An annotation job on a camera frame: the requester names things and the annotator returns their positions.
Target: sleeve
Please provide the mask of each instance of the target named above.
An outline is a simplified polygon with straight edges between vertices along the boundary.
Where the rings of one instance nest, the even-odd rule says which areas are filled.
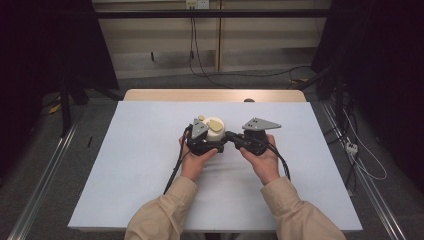
[[[128,223],[125,240],[179,239],[196,193],[193,181],[177,177],[165,195],[141,206]]]
[[[287,177],[268,183],[261,192],[277,221],[278,239],[345,239],[317,207],[300,200]]]

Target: cable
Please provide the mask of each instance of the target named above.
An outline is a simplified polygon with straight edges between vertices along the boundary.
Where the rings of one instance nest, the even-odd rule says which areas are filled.
[[[193,125],[190,124],[188,127],[186,127],[186,129],[184,129],[184,133],[183,133],[183,136],[181,138],[181,148],[180,148],[180,154],[178,155],[177,164],[175,165],[174,170],[171,174],[171,177],[169,178],[168,183],[166,184],[165,191],[163,192],[163,194],[165,194],[168,191],[169,187],[171,186],[172,182],[174,181],[175,175],[177,174],[178,169],[180,168],[180,165],[183,162],[183,159],[187,156],[188,153],[190,153],[190,151],[189,151],[186,154],[184,154],[183,157],[181,157],[181,155],[183,154],[183,149],[184,149],[184,144],[185,144],[187,132],[190,131],[192,129],[192,127],[193,127]]]
[[[347,159],[350,160],[349,154],[347,153],[347,151],[344,151],[344,152],[346,154]],[[350,168],[350,171],[349,171],[349,175],[347,176],[347,178],[346,178],[346,180],[344,182],[345,187],[347,188],[347,185],[349,184],[349,181],[350,181],[350,177],[351,177],[351,175],[353,173],[353,177],[354,177],[354,179],[353,179],[354,180],[354,183],[353,183],[353,192],[356,191],[356,172],[355,172],[355,165],[356,165],[356,163],[358,161],[358,156],[359,156],[359,151],[355,154],[355,161],[353,161],[353,163],[349,161],[351,168]]]
[[[289,70],[289,80],[290,80],[290,83],[289,83],[289,85],[287,86],[287,88],[286,88],[286,89],[290,89],[291,84],[293,83],[293,78],[292,78],[292,76],[291,76],[291,70]]]
[[[353,118],[354,118],[354,120],[355,120],[355,131],[356,132],[358,132],[358,125],[357,125],[357,121],[356,121],[356,117],[355,117],[355,114],[353,114],[353,99],[352,99],[352,97],[349,95],[349,96],[345,96],[345,97],[350,97],[350,99],[349,99],[349,101],[348,101],[348,103],[347,104],[343,104],[343,107],[345,107],[347,110],[348,110],[348,115],[350,116],[350,115],[352,115],[353,116]],[[323,133],[324,134],[324,136],[325,135],[327,135],[329,132],[331,132],[331,130],[328,130],[327,132],[325,132],[325,133]],[[343,139],[344,138],[344,136],[346,136],[346,134],[348,133],[348,131],[349,131],[349,125],[348,126],[345,126],[345,127],[343,127],[343,132],[342,132],[342,134],[338,137],[338,138],[336,138],[336,139],[334,139],[334,140],[331,140],[330,142],[327,142],[327,145],[330,145],[330,144],[333,144],[333,143],[335,143],[335,142],[337,142],[337,141],[339,141],[339,140],[341,140],[341,139]]]
[[[277,72],[277,73],[271,73],[271,74],[262,74],[262,75],[258,75],[258,74],[242,74],[242,73],[211,73],[211,74],[207,74],[205,73],[204,69],[203,69],[203,65],[202,62],[200,60],[200,54],[199,54],[199,47],[198,47],[198,43],[197,43],[197,28],[196,28],[196,20],[194,18],[191,18],[191,43],[190,43],[190,58],[189,58],[189,65],[190,65],[190,70],[193,73],[193,75],[198,76],[198,77],[206,77],[211,83],[221,86],[221,87],[225,87],[225,88],[230,88],[228,86],[216,83],[214,81],[212,81],[212,79],[210,79],[209,77],[213,77],[213,76],[241,76],[241,77],[272,77],[272,76],[278,76],[278,75],[282,75],[285,73],[289,73],[290,74],[290,84],[292,81],[291,78],[291,71],[296,70],[296,69],[300,69],[300,68],[311,68],[311,66],[306,66],[306,65],[302,65],[302,66],[297,66],[297,67],[293,67],[289,70],[285,70],[285,71],[281,71],[281,72]],[[193,71],[193,67],[191,65],[191,59],[192,59],[192,53],[193,53],[193,39],[196,45],[196,54],[197,54],[197,59],[200,65],[200,69],[202,70],[203,74],[198,74],[195,73]]]
[[[289,180],[291,180],[290,171],[289,171],[289,167],[287,166],[286,160],[284,160],[284,158],[278,152],[277,148],[274,145],[272,145],[271,143],[268,143],[268,149],[271,150],[273,153],[275,153],[275,155],[277,155],[278,158],[280,158],[281,163],[283,164],[284,173],[286,174],[287,178]]]
[[[287,178],[289,180],[291,180],[289,166],[287,165],[287,162],[286,162],[286,160],[284,160],[283,156],[281,156],[281,154],[278,152],[278,149],[270,142],[264,142],[264,141],[261,141],[261,140],[255,139],[255,138],[250,138],[250,139],[255,141],[255,142],[258,142],[262,145],[267,146],[267,148],[269,150],[271,150],[271,152],[273,152],[275,155],[277,155],[277,157],[280,158],[281,163],[283,164],[284,173],[286,174]]]
[[[193,52],[193,31],[194,31],[194,41],[196,44],[196,53],[197,53],[197,60],[199,62],[200,65],[200,69],[202,70],[203,75],[198,75],[193,71],[193,68],[191,66],[191,53]],[[191,72],[198,77],[206,77],[206,79],[211,82],[212,84],[215,84],[217,86],[223,87],[223,88],[228,88],[228,89],[232,89],[231,87],[228,87],[226,85],[214,82],[212,79],[209,78],[209,76],[205,73],[205,71],[203,70],[203,66],[202,66],[202,62],[200,61],[200,54],[199,54],[199,46],[197,44],[197,29],[196,29],[196,20],[194,18],[191,18],[191,44],[190,44],[190,59],[189,59],[189,64],[190,64],[190,70]]]
[[[378,158],[365,146],[365,144],[361,141],[361,139],[358,137],[358,135],[356,134],[355,130],[353,129],[352,126],[352,122],[350,121],[346,111],[343,109],[344,114],[346,115],[346,119],[349,122],[350,127],[352,128],[352,132],[355,135],[355,137],[357,138],[358,142],[368,151],[369,154],[371,154],[371,156],[377,161],[377,163],[381,166],[381,168],[384,171],[384,176],[383,177],[376,177],[374,175],[372,175],[371,173],[369,173],[365,168],[363,168],[360,164],[358,164],[357,160],[355,158],[353,158],[352,154],[350,154],[352,156],[353,161],[358,165],[358,167],[364,171],[368,176],[370,176],[371,178],[374,178],[376,180],[384,180],[387,177],[387,172],[386,169],[384,168],[383,164],[381,164],[381,162],[378,160]]]

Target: electrical outlet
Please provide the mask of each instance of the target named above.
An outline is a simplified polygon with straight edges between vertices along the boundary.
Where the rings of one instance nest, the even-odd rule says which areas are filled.
[[[197,9],[209,9],[209,0],[197,0]]]
[[[355,155],[358,152],[358,145],[347,142],[345,149],[348,153]]]
[[[197,8],[197,0],[186,0],[186,8],[187,9],[196,9]]]

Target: metal rail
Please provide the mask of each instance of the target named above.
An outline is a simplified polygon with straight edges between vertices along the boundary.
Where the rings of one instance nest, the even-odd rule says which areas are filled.
[[[342,133],[340,129],[337,128],[336,120],[333,116],[335,116],[335,112],[333,108],[330,105],[322,103],[322,108],[324,109],[325,114],[327,115],[328,121],[331,123],[332,127],[334,127],[337,137],[341,137]],[[343,138],[340,138],[340,143],[342,148],[344,149],[345,146],[345,140]],[[353,164],[354,157],[350,154],[349,161],[351,164]],[[361,158],[358,158],[357,163],[361,165],[363,169],[366,169]],[[372,205],[374,206],[374,209],[376,210],[381,222],[383,223],[384,227],[386,228],[386,231],[391,239],[399,240],[399,239],[406,239],[405,234],[403,233],[398,221],[396,220],[395,215],[393,214],[392,210],[390,209],[389,205],[384,200],[383,196],[381,195],[380,191],[378,190],[377,186],[375,185],[373,179],[368,176],[368,174],[364,173],[359,167],[358,164],[355,165],[355,172],[357,173],[357,176],[359,180],[361,181],[362,186],[365,189],[365,192],[368,195],[368,198],[370,199]]]
[[[325,18],[359,15],[353,10],[330,9],[207,9],[207,10],[102,10],[97,12],[44,10],[45,17],[60,16],[70,18],[125,19],[125,18]]]
[[[54,176],[60,166],[60,163],[65,156],[66,150],[69,147],[69,144],[72,141],[75,130],[78,126],[78,123],[81,121],[84,114],[85,106],[77,116],[75,122],[69,129],[68,133],[60,138],[58,146],[51,157],[46,170],[43,173],[40,181],[38,182],[37,187],[31,195],[25,209],[21,213],[16,222],[15,226],[10,233],[8,240],[24,240],[31,228],[32,223],[34,222],[35,217],[37,216],[38,211],[40,210],[41,204],[43,203],[44,197],[47,194],[47,191],[54,179]]]

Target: person's right hand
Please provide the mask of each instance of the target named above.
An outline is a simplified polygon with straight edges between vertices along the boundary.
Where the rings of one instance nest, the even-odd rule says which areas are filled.
[[[267,134],[267,137],[268,141],[276,146],[274,136]],[[256,156],[246,149],[240,148],[240,153],[252,164],[253,170],[264,186],[280,177],[278,157],[271,150],[267,149],[262,155]]]

